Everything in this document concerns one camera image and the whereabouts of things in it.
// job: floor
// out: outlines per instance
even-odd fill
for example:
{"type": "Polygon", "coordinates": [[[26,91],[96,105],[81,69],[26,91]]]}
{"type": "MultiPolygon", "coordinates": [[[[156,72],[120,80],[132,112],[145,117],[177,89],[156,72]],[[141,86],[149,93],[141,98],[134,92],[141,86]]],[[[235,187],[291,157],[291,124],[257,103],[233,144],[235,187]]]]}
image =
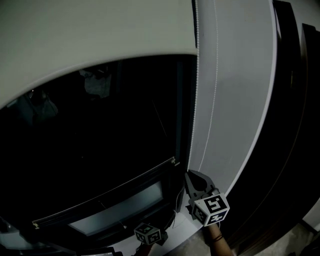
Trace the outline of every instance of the floor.
{"type": "MultiPolygon", "coordinates": [[[[288,256],[290,253],[295,253],[298,256],[312,239],[313,234],[302,225],[297,224],[282,238],[256,256],[288,256]]],[[[209,247],[204,242],[203,234],[199,230],[166,256],[211,256],[211,254],[209,247]]]]}

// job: oven window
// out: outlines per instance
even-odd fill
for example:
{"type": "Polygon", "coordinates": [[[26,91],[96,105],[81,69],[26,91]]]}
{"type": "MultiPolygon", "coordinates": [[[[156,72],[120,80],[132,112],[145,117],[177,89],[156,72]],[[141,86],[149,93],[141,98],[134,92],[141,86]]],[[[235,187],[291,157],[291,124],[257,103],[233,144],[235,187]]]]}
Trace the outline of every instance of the oven window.
{"type": "Polygon", "coordinates": [[[108,209],[69,225],[81,233],[91,236],[141,213],[162,199],[162,187],[159,181],[108,209]]]}
{"type": "Polygon", "coordinates": [[[51,216],[174,156],[175,141],[164,128],[162,117],[167,114],[158,103],[159,93],[146,90],[165,86],[145,80],[148,63],[138,59],[81,69],[0,109],[1,131],[7,138],[1,144],[6,149],[3,165],[28,169],[19,179],[5,172],[3,179],[15,180],[24,191],[15,199],[6,197],[7,208],[25,209],[23,216],[29,221],[51,216]],[[135,66],[141,68],[131,73],[135,66]]]}

